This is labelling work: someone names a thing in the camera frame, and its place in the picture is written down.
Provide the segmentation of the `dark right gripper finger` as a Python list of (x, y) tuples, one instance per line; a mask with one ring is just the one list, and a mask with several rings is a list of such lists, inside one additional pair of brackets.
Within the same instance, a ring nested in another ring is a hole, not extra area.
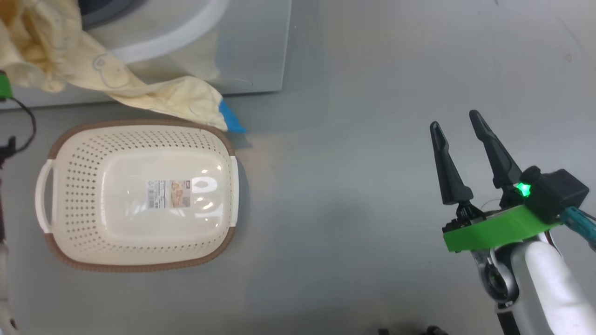
[(453, 205), (469, 202), (474, 197), (473, 192), (462, 181), (449, 154), (449, 142), (437, 121), (430, 124), (430, 135), (442, 203)]
[(513, 187), (520, 182), (522, 171), (498, 136), (477, 110), (469, 112), (475, 136), (483, 143), (497, 189)]

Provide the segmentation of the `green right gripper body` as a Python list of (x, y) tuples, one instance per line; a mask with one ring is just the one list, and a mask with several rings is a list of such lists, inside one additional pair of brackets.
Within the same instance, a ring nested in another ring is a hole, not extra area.
[(544, 223), (524, 205), (509, 208), (485, 221), (443, 234), (449, 252), (497, 248), (535, 237), (559, 225)]

